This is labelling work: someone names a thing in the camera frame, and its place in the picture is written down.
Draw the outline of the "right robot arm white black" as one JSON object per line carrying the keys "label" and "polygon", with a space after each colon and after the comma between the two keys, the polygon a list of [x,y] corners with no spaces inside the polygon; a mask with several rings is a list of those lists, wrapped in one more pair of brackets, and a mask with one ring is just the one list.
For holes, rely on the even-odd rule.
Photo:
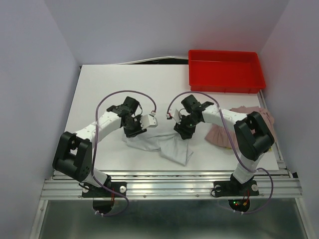
{"label": "right robot arm white black", "polygon": [[241,194],[247,189],[262,156],[269,151],[275,143],[270,129],[259,112],[249,114],[237,113],[220,107],[219,102],[205,93],[200,93],[211,99],[200,103],[194,95],[189,95],[181,101],[187,115],[181,115],[179,111],[172,112],[174,101],[185,95],[183,92],[177,95],[169,104],[166,111],[168,120],[175,120],[174,130],[183,140],[191,139],[196,126],[203,123],[211,123],[225,129],[231,148],[238,160],[238,165],[232,173],[229,188],[234,194]]}

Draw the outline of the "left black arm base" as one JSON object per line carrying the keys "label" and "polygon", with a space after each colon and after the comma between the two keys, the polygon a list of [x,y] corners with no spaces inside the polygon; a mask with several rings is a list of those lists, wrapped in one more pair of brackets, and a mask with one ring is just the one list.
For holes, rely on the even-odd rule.
{"label": "left black arm base", "polygon": [[125,199],[127,183],[124,181],[112,182],[112,192],[88,183],[79,183],[82,189],[82,198],[92,199],[92,208],[96,215],[107,217],[119,214],[122,209],[116,209],[116,199]]}

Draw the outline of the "white skirt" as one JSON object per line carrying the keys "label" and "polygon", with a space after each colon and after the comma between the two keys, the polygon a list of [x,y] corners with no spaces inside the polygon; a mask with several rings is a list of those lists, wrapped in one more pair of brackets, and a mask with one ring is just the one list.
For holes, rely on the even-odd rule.
{"label": "white skirt", "polygon": [[158,152],[162,158],[183,166],[186,166],[193,156],[193,151],[189,147],[189,141],[183,140],[178,133],[145,132],[131,138],[127,138],[123,134],[122,141],[131,148]]}

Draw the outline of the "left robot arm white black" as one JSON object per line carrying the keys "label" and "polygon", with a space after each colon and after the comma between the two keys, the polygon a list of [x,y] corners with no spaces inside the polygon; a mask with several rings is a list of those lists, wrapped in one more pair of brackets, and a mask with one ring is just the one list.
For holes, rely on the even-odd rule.
{"label": "left robot arm white black", "polygon": [[129,137],[143,132],[141,115],[135,115],[140,103],[126,97],[118,106],[110,106],[95,122],[77,132],[64,132],[59,139],[52,167],[79,183],[94,186],[99,196],[106,196],[111,190],[111,177],[95,168],[93,150],[97,143],[110,133],[123,128]]}

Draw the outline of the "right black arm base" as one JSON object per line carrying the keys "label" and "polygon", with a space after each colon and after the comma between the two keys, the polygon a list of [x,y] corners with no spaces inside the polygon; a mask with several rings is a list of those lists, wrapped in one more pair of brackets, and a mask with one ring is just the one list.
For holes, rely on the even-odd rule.
{"label": "right black arm base", "polygon": [[236,212],[247,213],[250,208],[250,197],[259,196],[259,188],[254,176],[241,184],[233,175],[229,180],[213,182],[210,195],[214,198],[231,197],[228,200],[230,208]]}

